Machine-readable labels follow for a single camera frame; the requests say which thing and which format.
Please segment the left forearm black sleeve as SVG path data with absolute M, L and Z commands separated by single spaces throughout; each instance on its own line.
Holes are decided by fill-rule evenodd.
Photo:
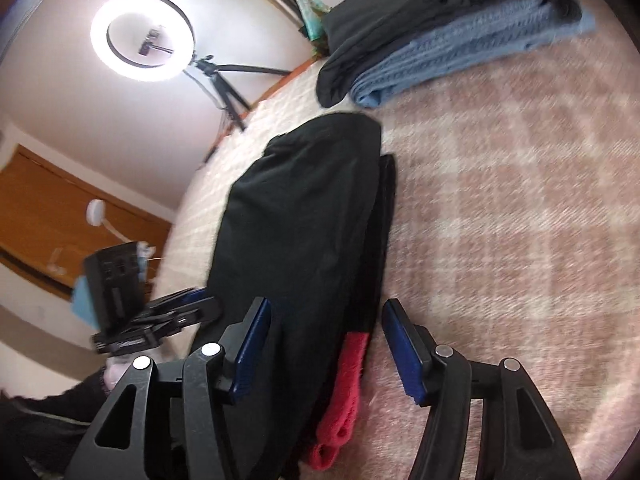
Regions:
M 57 396 L 1 395 L 3 478 L 59 479 L 110 393 L 104 367 Z

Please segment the left hand in grey glove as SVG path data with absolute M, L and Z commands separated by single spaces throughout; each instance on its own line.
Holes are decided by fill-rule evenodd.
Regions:
M 104 390 L 110 393 L 134 362 L 134 356 L 110 356 L 104 366 L 102 382 Z

